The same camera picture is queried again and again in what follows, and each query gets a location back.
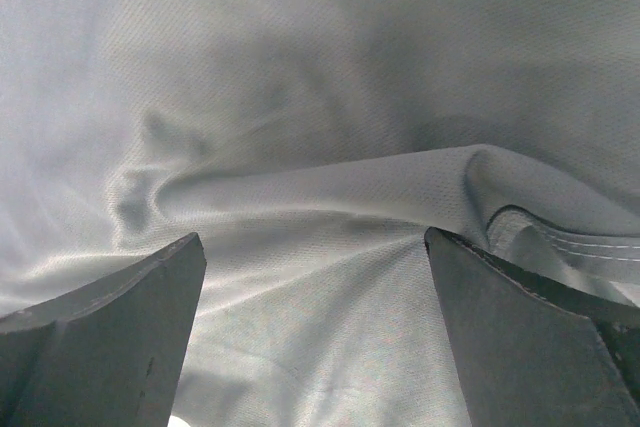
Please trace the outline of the dark grey t shirt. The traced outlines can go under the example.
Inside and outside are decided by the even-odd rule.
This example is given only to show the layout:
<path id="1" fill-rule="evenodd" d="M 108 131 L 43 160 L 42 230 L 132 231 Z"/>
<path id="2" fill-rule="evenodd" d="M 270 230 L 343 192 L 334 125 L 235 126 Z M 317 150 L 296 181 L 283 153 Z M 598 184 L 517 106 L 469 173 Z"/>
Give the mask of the dark grey t shirt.
<path id="1" fill-rule="evenodd" d="M 1 0 L 1 310 L 190 232 L 172 416 L 465 426 L 431 227 L 639 300 L 639 0 Z"/>

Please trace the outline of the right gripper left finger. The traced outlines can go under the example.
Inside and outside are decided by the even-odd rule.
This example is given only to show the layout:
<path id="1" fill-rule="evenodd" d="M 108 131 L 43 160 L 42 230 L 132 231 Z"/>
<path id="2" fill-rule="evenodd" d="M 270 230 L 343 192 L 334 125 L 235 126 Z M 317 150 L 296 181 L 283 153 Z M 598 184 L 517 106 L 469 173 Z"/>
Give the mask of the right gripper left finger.
<path id="1" fill-rule="evenodd" d="M 2 425 L 167 425 L 205 270 L 190 233 L 2 317 Z"/>

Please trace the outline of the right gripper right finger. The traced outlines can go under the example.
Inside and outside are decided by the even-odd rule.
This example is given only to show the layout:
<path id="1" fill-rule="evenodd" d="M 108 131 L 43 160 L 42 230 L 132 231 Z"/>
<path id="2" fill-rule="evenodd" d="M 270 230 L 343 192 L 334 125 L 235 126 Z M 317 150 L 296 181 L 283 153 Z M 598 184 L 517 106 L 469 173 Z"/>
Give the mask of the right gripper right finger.
<path id="1" fill-rule="evenodd" d="M 639 309 L 437 228 L 425 245 L 474 426 L 636 426 Z"/>

